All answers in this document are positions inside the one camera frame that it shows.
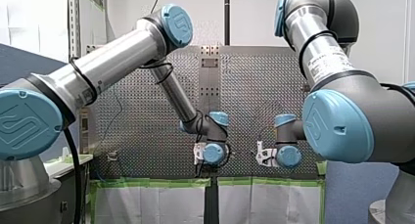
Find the black cable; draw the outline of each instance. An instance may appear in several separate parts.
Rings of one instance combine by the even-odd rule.
[[[76,60],[76,59],[77,59],[77,57],[70,57],[69,58],[69,63],[72,65],[73,69],[83,78],[83,80],[85,80],[85,82],[88,84],[89,88],[92,91],[91,102],[86,104],[86,106],[89,106],[89,105],[95,103],[95,101],[97,100],[98,92],[97,92],[97,89],[95,89],[95,86],[92,84],[91,80],[88,77],[86,77],[86,75],[84,75],[82,73],[82,71],[79,69],[79,67],[77,67],[77,65],[74,62],[74,60]]]
[[[94,149],[94,151],[92,152],[92,155],[95,156],[95,152],[97,151],[97,149],[99,147],[101,147],[102,143],[104,142],[104,140],[107,138],[107,134],[110,131],[110,127],[111,125],[114,123],[114,120],[124,111],[124,108],[122,107],[122,103],[119,101],[118,95],[116,94],[115,90],[113,90],[114,95],[115,95],[115,99],[116,102],[119,105],[119,111],[116,113],[116,115],[114,115],[114,117],[111,119],[110,123],[107,125],[106,130],[104,131],[104,136],[103,139],[101,140],[100,144]]]
[[[152,8],[152,11],[150,12],[150,14],[155,10],[158,2],[159,2],[159,0],[156,0],[155,1],[155,4],[153,5],[153,8]]]
[[[410,89],[408,89],[406,87],[399,86],[399,85],[386,84],[386,83],[381,83],[381,86],[382,87],[387,87],[387,88],[389,88],[389,90],[394,90],[394,91],[397,91],[397,92],[401,93],[415,107],[415,93],[413,93]]]
[[[304,67],[302,66],[302,58],[304,56],[305,49],[307,48],[307,46],[311,42],[313,42],[315,39],[317,39],[320,36],[332,36],[335,40],[337,40],[337,34],[334,31],[331,31],[331,30],[323,30],[323,31],[317,32],[314,35],[308,37],[308,39],[304,42],[304,44],[302,45],[301,50],[299,52],[300,71],[301,71],[302,76],[304,76],[305,79],[307,79],[307,77],[305,76]]]
[[[82,207],[82,181],[80,176],[80,164],[79,157],[76,149],[75,142],[73,141],[72,135],[68,128],[64,130],[65,136],[67,137],[70,153],[72,154],[73,170],[75,173],[75,215],[73,218],[74,224],[80,223],[81,207]]]
[[[203,128],[203,125],[204,125],[204,114],[199,110],[196,110],[196,112],[201,116],[196,121],[196,143],[199,143],[199,142],[201,142],[202,137],[203,137],[202,128]]]
[[[283,37],[286,40],[286,42],[288,43],[288,45],[290,46],[290,48],[292,50],[296,51],[296,48],[294,48],[293,44],[291,44],[291,42],[290,42],[290,39],[288,39],[288,36],[287,36],[287,27],[285,25],[287,1],[288,0],[284,0],[283,1],[283,11],[282,11],[282,14],[283,14],[283,16],[282,16],[283,17],[283,24],[282,24],[282,26],[283,26]]]
[[[168,70],[168,72],[165,74],[165,76],[161,80],[159,80],[158,82],[155,83],[155,84],[158,85],[158,84],[163,83],[165,80],[167,80],[168,77],[173,73],[174,66],[173,66],[172,63],[162,63],[162,64],[158,64],[158,65],[141,66],[141,67],[138,67],[138,68],[140,68],[140,69],[154,69],[154,68],[159,68],[159,67],[164,67],[164,66],[169,66],[170,69]]]

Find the light blue joint cap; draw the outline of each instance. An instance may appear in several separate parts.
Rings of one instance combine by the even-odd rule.
[[[35,157],[55,142],[63,127],[58,107],[42,94],[0,90],[0,159]]]
[[[173,4],[162,7],[161,23],[171,42],[178,48],[183,48],[192,41],[192,21],[181,7]]]
[[[412,91],[415,91],[415,81],[408,82],[404,84],[403,87],[406,87]]]
[[[301,152],[294,146],[284,146],[278,151],[277,161],[283,167],[295,168],[301,162]]]
[[[278,0],[277,10],[275,12],[274,35],[278,37],[284,35],[283,3],[284,0]]]
[[[204,149],[204,161],[209,164],[220,164],[224,158],[222,147],[217,144],[207,144]]]
[[[334,90],[318,90],[305,99],[303,129],[314,152],[328,160],[359,163],[373,153],[372,127],[363,111]]]
[[[229,115],[225,112],[210,112],[208,115],[213,118],[213,120],[225,127],[229,126]]]
[[[297,116],[295,114],[278,114],[274,118],[274,127],[279,127],[286,123],[295,121],[296,119],[297,119]]]

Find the robot logo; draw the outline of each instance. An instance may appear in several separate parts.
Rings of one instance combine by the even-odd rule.
[[[16,105],[0,114],[0,142],[18,149],[47,130],[47,126],[26,105]]]
[[[181,30],[184,34],[183,36],[188,35],[190,32],[190,25],[186,19],[186,16],[183,13],[179,13],[174,16],[174,25],[177,29]]]

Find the pegboard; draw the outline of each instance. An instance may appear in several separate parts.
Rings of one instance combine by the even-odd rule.
[[[199,102],[199,53],[199,47],[188,47],[167,57],[195,108]],[[178,116],[148,70],[137,69],[123,78],[92,108],[89,128],[96,147],[91,150],[101,177],[194,177],[194,136],[179,130]],[[108,153],[116,153],[116,157],[108,159]]]
[[[221,47],[221,107],[230,116],[228,142],[234,155],[220,176],[315,178],[317,155],[300,142],[302,162],[296,169],[258,166],[256,141],[263,130],[264,148],[275,148],[274,117],[301,116],[306,97],[298,58],[289,48]]]
[[[201,47],[192,46],[167,58],[197,109],[202,94],[201,56]],[[266,168],[254,160],[258,132],[272,126],[276,114],[300,116],[305,81],[296,55],[288,48],[220,47],[218,58],[220,105],[230,115],[229,143],[234,151],[219,175],[317,177],[317,156],[306,143],[300,144],[303,161],[294,170]],[[96,142],[92,151],[101,177],[194,176],[195,136],[178,130],[179,119],[154,82],[148,70],[136,70],[100,96],[92,107],[89,135],[95,138],[90,141]],[[262,136],[264,147],[273,147],[272,128],[266,128]]]

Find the industrial robot arm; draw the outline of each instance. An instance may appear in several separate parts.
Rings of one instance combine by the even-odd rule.
[[[276,116],[277,141],[306,139],[329,160],[407,166],[415,158],[412,86],[381,85],[350,63],[346,54],[358,28],[349,0],[279,1],[275,35],[284,36],[297,53],[311,91],[302,121]]]
[[[31,74],[0,89],[0,213],[59,189],[56,180],[49,181],[39,154],[75,122],[82,107],[93,104],[136,68],[152,72],[186,132],[207,136],[205,162],[220,164],[228,152],[227,114],[198,114],[172,65],[164,62],[165,56],[187,46],[192,37],[188,14],[167,5],[138,20],[130,33],[91,54],[70,60],[48,75]]]

